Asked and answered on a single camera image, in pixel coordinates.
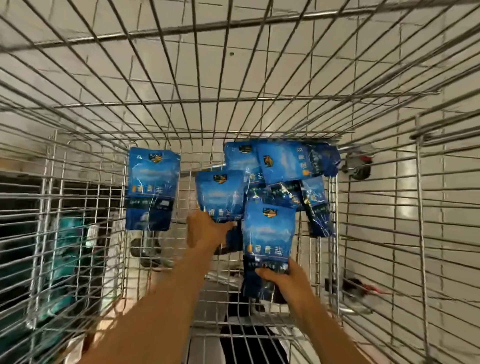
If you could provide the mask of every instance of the forearm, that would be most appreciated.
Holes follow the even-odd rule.
[[[328,314],[318,298],[307,308],[303,330],[310,338],[322,364],[369,364],[348,334]]]
[[[186,251],[173,271],[109,331],[82,364],[179,363],[213,251]]]

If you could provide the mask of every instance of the package logo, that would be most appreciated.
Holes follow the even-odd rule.
[[[223,184],[227,181],[227,175],[226,174],[216,174],[213,176],[213,180],[219,184]]]
[[[264,208],[264,215],[268,218],[274,218],[277,216],[278,210],[273,210],[272,208]]]
[[[148,155],[148,157],[150,158],[150,160],[154,163],[158,163],[158,162],[161,162],[163,157],[159,154],[156,154],[156,153],[150,153]]]
[[[239,146],[239,151],[242,153],[251,153],[252,152],[252,146],[247,145],[247,146]]]
[[[270,156],[264,156],[264,163],[266,167],[272,167],[273,159]]]

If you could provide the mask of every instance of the human hand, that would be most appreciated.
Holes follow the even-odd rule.
[[[229,221],[219,224],[214,222],[208,213],[197,210],[187,217],[187,225],[188,247],[201,245],[211,248],[213,253],[219,245],[225,244],[227,232],[234,228],[235,223]]]
[[[314,296],[310,282],[302,267],[292,258],[288,259],[289,274],[276,273],[268,268],[257,268],[255,272],[263,279],[275,283],[288,303],[300,329],[305,331],[309,317],[320,302]]]

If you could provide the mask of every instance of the shopping cart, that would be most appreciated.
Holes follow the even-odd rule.
[[[75,363],[181,258],[225,141],[306,137],[344,157],[337,237],[298,214],[315,294],[374,363],[480,362],[479,9],[0,0],[0,362]],[[124,228],[131,146],[181,154],[170,231]],[[319,362],[241,261],[212,260],[183,362]]]

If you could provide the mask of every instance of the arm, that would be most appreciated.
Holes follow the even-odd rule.
[[[257,269],[256,272],[280,288],[299,328],[310,338],[320,361],[323,364],[369,364],[347,333],[314,296],[303,269],[292,259],[288,263],[288,275],[269,269]]]
[[[187,219],[188,249],[172,273],[142,298],[81,364],[181,362],[204,276],[232,224],[216,224],[197,212]]]

